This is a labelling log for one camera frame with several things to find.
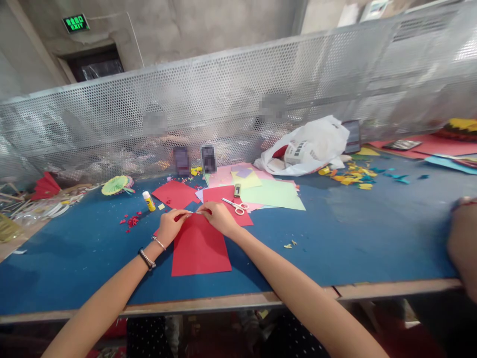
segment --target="silver bracelet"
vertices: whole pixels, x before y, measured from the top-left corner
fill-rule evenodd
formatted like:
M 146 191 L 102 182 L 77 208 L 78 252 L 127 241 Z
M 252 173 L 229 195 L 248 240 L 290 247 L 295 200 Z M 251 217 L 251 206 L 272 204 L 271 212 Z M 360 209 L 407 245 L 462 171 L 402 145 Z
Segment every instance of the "silver bracelet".
M 158 240 L 158 237 L 157 236 L 153 236 L 153 240 L 156 241 L 165 251 L 165 247 L 164 245 Z
M 155 269 L 155 268 L 156 268 L 156 263 L 146 256 L 146 254 L 144 253 L 143 249 L 140 249 L 140 250 L 139 250 L 139 255 L 141 255 L 141 257 L 143 258 L 143 260 L 145 260 L 146 263 L 148 264 L 148 267 L 149 267 L 149 268 L 148 268 L 148 271 L 151 271 L 152 269 Z

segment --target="scissors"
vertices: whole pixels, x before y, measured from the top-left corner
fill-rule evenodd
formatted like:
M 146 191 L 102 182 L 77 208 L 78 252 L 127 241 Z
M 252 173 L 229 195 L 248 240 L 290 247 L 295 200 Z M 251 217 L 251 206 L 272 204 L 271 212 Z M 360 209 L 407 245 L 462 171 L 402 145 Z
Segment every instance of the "scissors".
M 233 206 L 235 208 L 235 214 L 237 214 L 237 215 L 244 215 L 245 211 L 248 209 L 248 205 L 245 204 L 245 203 L 235 204 L 235 203 L 232 203 L 230 200 L 227 200 L 225 198 L 222 198 L 222 200 L 225 201 L 226 203 L 230 204 L 231 206 Z

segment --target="blue table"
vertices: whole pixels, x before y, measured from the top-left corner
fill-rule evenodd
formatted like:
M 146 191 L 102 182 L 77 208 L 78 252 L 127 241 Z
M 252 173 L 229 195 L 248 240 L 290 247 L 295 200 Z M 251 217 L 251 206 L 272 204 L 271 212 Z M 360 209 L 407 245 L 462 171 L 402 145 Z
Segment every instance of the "blue table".
M 457 277 L 445 245 L 449 209 L 462 195 L 477 196 L 476 177 L 394 156 L 373 157 L 371 167 L 395 168 L 393 174 L 409 175 L 411 183 L 379 175 L 373 189 L 366 191 L 318 174 L 283 177 L 300 185 L 307 210 L 256 210 L 251 213 L 254 226 L 248 230 L 321 286 Z M 430 178 L 417 179 L 423 174 Z M 164 211 L 148 212 L 141 192 L 152 192 L 164 182 L 165 178 L 140 181 L 133 196 L 105 197 L 96 189 L 51 220 L 22 246 L 28 250 L 25 255 L 12 255 L 0 264 L 0 316 L 78 309 L 148 244 Z M 195 178 L 191 185 L 197 183 L 203 185 L 202 179 Z M 197 207 L 191 203 L 188 209 Z M 126 233 L 119 221 L 136 211 L 144 214 Z M 291 240 L 298 245 L 284 248 Z M 231 272 L 171 277 L 171 246 L 129 305 L 244 294 L 265 297 L 262 293 L 271 287 L 236 244 L 228 239 L 226 243 Z

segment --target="black beaded bracelet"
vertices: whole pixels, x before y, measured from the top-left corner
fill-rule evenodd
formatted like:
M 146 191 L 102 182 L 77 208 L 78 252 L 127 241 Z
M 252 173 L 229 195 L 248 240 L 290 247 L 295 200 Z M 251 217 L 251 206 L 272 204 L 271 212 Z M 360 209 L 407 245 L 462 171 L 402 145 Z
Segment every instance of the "black beaded bracelet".
M 138 251 L 138 255 L 141 256 L 141 258 L 144 260 L 146 265 L 148 266 L 148 271 L 151 271 L 152 269 L 156 268 L 156 263 L 151 261 L 146 254 L 143 251 L 143 248 L 140 248 Z

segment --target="hand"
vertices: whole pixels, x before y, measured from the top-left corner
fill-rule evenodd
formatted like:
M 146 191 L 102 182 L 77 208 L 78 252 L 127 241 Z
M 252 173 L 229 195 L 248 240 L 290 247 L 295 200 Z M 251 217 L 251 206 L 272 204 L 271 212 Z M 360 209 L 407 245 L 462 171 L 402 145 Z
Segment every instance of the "hand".
M 204 215 L 212 226 L 225 236 L 230 237 L 237 229 L 240 229 L 240 225 L 223 203 L 207 201 L 197 209 L 197 213 Z
M 164 245 L 164 247 L 167 248 L 175 239 L 180 228 L 182 227 L 182 224 L 190 216 L 190 214 L 191 212 L 189 210 L 172 209 L 170 212 L 161 215 L 160 226 L 158 230 L 158 240 Z M 176 221 L 175 218 L 179 215 L 182 216 Z

